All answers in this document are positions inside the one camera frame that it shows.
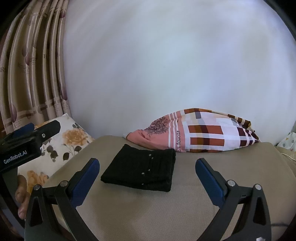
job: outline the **mattress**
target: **mattress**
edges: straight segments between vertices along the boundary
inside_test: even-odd
[[[220,153],[176,153],[172,187],[168,193],[133,189],[100,180],[126,143],[141,149],[122,137],[104,136],[95,140],[44,185],[56,186],[63,180],[70,180],[90,158],[97,158],[100,173],[77,211],[100,241],[197,240],[218,211],[195,174],[195,162],[201,157],[225,180],[232,179],[246,187],[256,183],[262,186],[271,218],[272,240],[284,233],[296,214],[296,177],[281,153],[270,143],[256,143]],[[239,205],[223,239],[233,231],[241,208]],[[58,222],[67,229],[56,205],[54,210]]]

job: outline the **beige curtain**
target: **beige curtain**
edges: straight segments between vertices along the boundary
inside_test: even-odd
[[[0,131],[71,115],[63,37],[68,0],[32,0],[1,40]]]

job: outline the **pillow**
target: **pillow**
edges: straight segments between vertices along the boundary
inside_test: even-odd
[[[163,116],[126,138],[150,149],[194,153],[234,150],[259,142],[250,121],[200,108]]]
[[[285,156],[285,161],[296,176],[296,133],[290,132],[276,148]]]
[[[68,114],[53,120],[60,122],[60,132],[43,143],[40,157],[18,167],[19,175],[27,179],[29,193],[32,192],[34,185],[43,186],[57,170],[94,141]]]

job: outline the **human hand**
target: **human hand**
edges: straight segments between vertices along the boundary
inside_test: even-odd
[[[30,194],[27,192],[27,180],[23,175],[17,176],[17,190],[15,192],[15,199],[21,205],[18,209],[18,216],[20,219],[25,219],[30,200]]]

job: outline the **black knit garment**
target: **black knit garment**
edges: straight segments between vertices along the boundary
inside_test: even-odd
[[[131,188],[169,192],[176,151],[139,150],[125,144],[107,167],[101,181]]]

